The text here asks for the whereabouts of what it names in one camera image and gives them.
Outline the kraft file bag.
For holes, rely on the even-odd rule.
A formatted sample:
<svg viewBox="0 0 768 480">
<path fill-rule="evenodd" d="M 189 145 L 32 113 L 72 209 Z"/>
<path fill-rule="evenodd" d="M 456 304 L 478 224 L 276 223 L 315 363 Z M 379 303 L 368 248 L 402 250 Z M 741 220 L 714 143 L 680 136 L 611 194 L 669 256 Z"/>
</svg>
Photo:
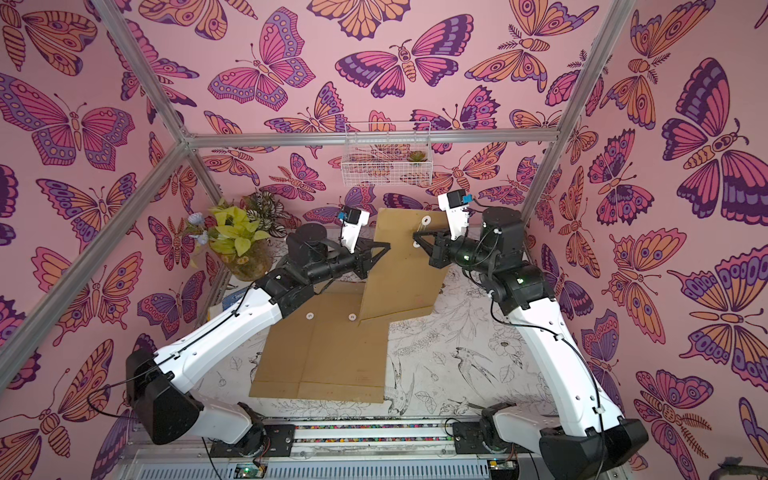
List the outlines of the kraft file bag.
<svg viewBox="0 0 768 480">
<path fill-rule="evenodd" d="M 378 212 L 374 240 L 390 250 L 369 272 L 360 320 L 394 322 L 428 316 L 448 270 L 429 265 L 429 255 L 413 240 L 415 233 L 448 228 L 442 211 L 383 208 Z"/>
<path fill-rule="evenodd" d="M 252 380 L 252 398 L 308 400 L 304 381 L 315 329 L 318 325 L 315 296 L 268 332 L 261 360 Z"/>
<path fill-rule="evenodd" d="M 386 322 L 362 316 L 363 283 L 336 282 L 302 307 L 312 328 L 297 397 L 380 404 L 387 369 Z"/>
</svg>

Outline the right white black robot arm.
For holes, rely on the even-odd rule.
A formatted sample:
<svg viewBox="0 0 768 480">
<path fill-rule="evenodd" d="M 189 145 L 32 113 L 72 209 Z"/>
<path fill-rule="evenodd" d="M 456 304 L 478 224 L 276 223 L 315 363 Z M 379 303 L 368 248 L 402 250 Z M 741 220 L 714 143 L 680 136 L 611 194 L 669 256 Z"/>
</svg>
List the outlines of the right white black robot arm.
<svg viewBox="0 0 768 480">
<path fill-rule="evenodd" d="M 525 257 L 525 224 L 517 210 L 490 207 L 479 238 L 467 236 L 462 207 L 446 213 L 449 227 L 419 231 L 413 240 L 434 268 L 456 265 L 490 297 L 492 319 L 516 329 L 553 397 L 552 426 L 512 405 L 484 410 L 485 442 L 538 454 L 556 479 L 601 479 L 626 464 L 648 441 L 641 421 L 628 419 L 589 369 L 544 273 Z"/>
</svg>

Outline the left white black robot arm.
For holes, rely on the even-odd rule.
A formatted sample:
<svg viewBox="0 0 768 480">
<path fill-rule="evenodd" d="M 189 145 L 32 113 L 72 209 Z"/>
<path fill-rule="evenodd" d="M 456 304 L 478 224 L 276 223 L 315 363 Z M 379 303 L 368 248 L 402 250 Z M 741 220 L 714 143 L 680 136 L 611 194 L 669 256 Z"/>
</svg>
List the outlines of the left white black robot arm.
<svg viewBox="0 0 768 480">
<path fill-rule="evenodd" d="M 288 317 L 347 273 L 366 279 L 390 250 L 387 242 L 363 238 L 332 241 L 317 223 L 286 238 L 288 252 L 263 277 L 252 282 L 233 306 L 185 337 L 126 360 L 130 407 L 155 445 L 192 435 L 223 443 L 241 456 L 266 448 L 259 415 L 244 403 L 229 406 L 195 393 L 195 385 L 221 360 L 253 337 Z"/>
</svg>

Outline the small green succulent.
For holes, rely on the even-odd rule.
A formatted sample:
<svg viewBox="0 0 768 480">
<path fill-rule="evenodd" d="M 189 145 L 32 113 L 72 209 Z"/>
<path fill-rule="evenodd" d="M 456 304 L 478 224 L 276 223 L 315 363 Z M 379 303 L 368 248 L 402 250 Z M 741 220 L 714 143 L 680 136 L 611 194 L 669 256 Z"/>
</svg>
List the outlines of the small green succulent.
<svg viewBox="0 0 768 480">
<path fill-rule="evenodd" d="M 427 160 L 425 151 L 412 151 L 408 156 L 408 161 L 412 163 L 421 163 Z"/>
</svg>

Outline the potted plant in glass vase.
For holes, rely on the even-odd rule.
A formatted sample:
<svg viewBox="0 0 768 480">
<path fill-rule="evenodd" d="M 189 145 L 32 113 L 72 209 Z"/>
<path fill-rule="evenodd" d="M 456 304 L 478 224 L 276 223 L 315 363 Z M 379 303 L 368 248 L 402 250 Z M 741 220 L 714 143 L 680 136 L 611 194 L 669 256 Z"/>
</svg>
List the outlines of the potted plant in glass vase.
<svg viewBox="0 0 768 480">
<path fill-rule="evenodd" d="M 282 202 L 256 191 L 237 201 L 223 198 L 205 213 L 190 214 L 184 233 L 215 254 L 236 279 L 252 282 L 270 271 L 269 241 L 284 236 L 284 219 Z"/>
</svg>

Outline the blue white work glove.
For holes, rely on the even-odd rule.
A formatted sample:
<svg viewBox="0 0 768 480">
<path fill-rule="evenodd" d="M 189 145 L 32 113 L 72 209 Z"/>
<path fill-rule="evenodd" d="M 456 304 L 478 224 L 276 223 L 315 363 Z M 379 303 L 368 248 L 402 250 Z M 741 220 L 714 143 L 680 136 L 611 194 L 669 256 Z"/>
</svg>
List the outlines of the blue white work glove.
<svg viewBox="0 0 768 480">
<path fill-rule="evenodd" d="M 227 310 L 237 304 L 246 294 L 246 289 L 234 291 L 225 296 L 221 302 L 222 310 Z"/>
</svg>

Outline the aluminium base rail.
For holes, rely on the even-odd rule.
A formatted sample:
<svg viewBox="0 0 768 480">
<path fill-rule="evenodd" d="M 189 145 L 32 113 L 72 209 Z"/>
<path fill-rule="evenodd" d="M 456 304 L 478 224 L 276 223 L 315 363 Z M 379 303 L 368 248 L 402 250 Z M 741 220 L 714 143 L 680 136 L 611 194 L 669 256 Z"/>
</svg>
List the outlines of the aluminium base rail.
<svg viewBox="0 0 768 480">
<path fill-rule="evenodd" d="M 267 424 L 264 452 L 242 457 L 219 442 L 166 446 L 143 432 L 113 479 L 549 479 L 540 455 L 492 449 L 468 419 L 298 421 Z"/>
</svg>

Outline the aluminium frame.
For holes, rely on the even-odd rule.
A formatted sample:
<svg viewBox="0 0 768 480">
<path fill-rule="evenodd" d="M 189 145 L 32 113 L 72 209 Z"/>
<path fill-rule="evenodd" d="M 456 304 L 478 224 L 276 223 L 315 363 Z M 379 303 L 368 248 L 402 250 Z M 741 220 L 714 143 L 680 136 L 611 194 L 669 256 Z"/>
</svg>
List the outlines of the aluminium frame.
<svg viewBox="0 0 768 480">
<path fill-rule="evenodd" d="M 93 243 L 73 262 L 64 278 L 57 282 L 52 291 L 46 294 L 32 309 L 25 322 L 19 327 L 1 349 L 1 385 L 7 387 L 21 370 L 34 351 L 41 345 L 66 307 L 76 294 L 94 275 L 126 235 L 130 227 L 144 212 L 154 195 L 165 180 L 182 162 L 187 161 L 203 183 L 206 193 L 213 201 L 219 201 L 222 191 L 206 170 L 198 153 L 201 148 L 227 146 L 333 146 L 345 145 L 350 139 L 363 144 L 404 143 L 417 137 L 413 130 L 396 132 L 358 132 L 346 133 L 303 133 L 303 134 L 235 134 L 235 135 L 193 135 L 187 132 L 184 123 L 171 106 L 167 96 L 161 91 L 148 62 L 140 53 L 137 41 L 133 38 L 123 15 L 111 1 L 97 1 L 95 7 L 102 18 L 107 31 L 113 35 L 118 47 L 126 55 L 129 63 L 137 70 L 140 84 L 144 87 L 166 128 L 175 140 L 173 149 L 159 165 L 138 186 L 137 191 L 128 198 L 116 216 L 96 236 Z M 632 1 L 614 1 L 607 16 L 592 42 L 591 51 L 583 73 L 570 97 L 555 129 L 495 129 L 438 131 L 431 135 L 434 141 L 451 143 L 479 143 L 481 141 L 542 140 L 551 145 L 549 158 L 558 155 L 564 147 L 566 136 L 573 130 L 575 121 L 585 105 L 587 97 L 596 83 L 608 57 L 613 53 L 624 23 L 634 9 Z"/>
</svg>

